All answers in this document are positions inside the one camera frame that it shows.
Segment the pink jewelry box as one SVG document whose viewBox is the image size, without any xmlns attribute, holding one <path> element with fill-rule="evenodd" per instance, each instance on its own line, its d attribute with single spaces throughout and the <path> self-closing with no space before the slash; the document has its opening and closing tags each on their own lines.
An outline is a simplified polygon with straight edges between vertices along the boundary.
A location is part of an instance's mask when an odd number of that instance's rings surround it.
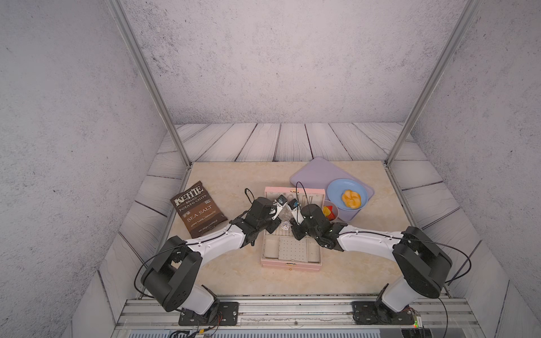
<svg viewBox="0 0 541 338">
<path fill-rule="evenodd" d="M 307 204 L 315 204 L 323 207 L 325 190 L 323 189 L 299 189 L 294 187 L 266 187 L 265 197 L 271 201 L 276 200 L 283 194 L 287 201 L 297 199 L 301 207 Z M 292 217 L 287 205 L 279 215 L 281 224 L 273 234 L 267 232 L 263 236 L 263 249 L 261 264 L 264 267 L 281 267 L 290 270 L 321 270 L 321 247 L 315 239 L 306 236 L 297 241 L 290 229 L 289 222 Z"/>
</svg>

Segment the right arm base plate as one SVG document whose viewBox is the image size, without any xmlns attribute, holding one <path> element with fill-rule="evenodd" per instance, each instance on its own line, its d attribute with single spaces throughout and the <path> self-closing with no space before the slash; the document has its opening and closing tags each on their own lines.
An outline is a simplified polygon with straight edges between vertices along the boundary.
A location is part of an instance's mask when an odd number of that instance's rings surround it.
<svg viewBox="0 0 541 338">
<path fill-rule="evenodd" d="M 394 312 L 380 301 L 352 302 L 352 317 L 357 325 L 414 325 L 416 317 L 410 310 Z"/>
</svg>

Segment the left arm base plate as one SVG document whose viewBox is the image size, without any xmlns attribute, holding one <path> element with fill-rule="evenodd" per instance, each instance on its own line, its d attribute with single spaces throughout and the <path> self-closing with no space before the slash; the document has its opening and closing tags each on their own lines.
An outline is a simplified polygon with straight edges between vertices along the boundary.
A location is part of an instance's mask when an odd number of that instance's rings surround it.
<svg viewBox="0 0 541 338">
<path fill-rule="evenodd" d="M 178 325 L 180 326 L 236 326 L 238 323 L 238 302 L 215 302 L 205 314 L 182 308 Z"/>
</svg>

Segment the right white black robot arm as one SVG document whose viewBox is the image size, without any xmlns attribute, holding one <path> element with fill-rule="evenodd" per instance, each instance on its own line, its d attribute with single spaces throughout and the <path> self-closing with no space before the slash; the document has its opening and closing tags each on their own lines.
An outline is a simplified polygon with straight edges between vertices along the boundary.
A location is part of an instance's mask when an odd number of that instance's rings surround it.
<svg viewBox="0 0 541 338">
<path fill-rule="evenodd" d="M 453 273 L 452 254 L 464 260 L 467 270 L 472 268 L 463 249 L 431 239 L 421 228 L 361 229 L 330 221 L 315 204 L 301 207 L 295 201 L 280 217 L 327 264 L 318 276 L 301 282 L 298 293 L 374 294 L 382 307 L 400 312 L 420 297 L 440 297 L 445 285 L 466 276 Z"/>
</svg>

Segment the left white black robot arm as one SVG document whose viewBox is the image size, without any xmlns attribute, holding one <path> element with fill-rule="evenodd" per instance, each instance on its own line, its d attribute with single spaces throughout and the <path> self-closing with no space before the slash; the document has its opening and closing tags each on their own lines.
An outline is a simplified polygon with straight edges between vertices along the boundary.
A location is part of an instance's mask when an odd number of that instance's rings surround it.
<svg viewBox="0 0 541 338">
<path fill-rule="evenodd" d="M 278 216 L 286 204 L 283 195 L 274 201 L 258 197 L 249 210 L 214 235 L 187 241 L 171 237 L 149 260 L 140 280 L 142 287 L 167 312 L 183 308 L 213 318 L 219 300 L 210 290 L 195 284 L 200 268 L 225 253 L 255 245 L 261 232 L 273 232 L 280 225 Z"/>
</svg>

